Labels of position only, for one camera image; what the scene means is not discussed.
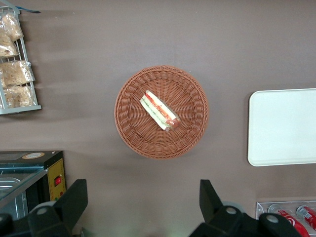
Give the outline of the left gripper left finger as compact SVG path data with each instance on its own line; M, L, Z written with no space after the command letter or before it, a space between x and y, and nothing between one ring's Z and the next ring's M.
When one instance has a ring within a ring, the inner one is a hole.
M28 215L33 237L71 237L88 204L87 181L77 179L54 203L38 205Z

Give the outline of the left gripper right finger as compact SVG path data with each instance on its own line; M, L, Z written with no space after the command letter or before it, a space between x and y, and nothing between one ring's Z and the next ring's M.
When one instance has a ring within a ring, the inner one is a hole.
M256 237L257 221L232 205L224 205L209 180L201 180L199 206L204 218L192 237Z

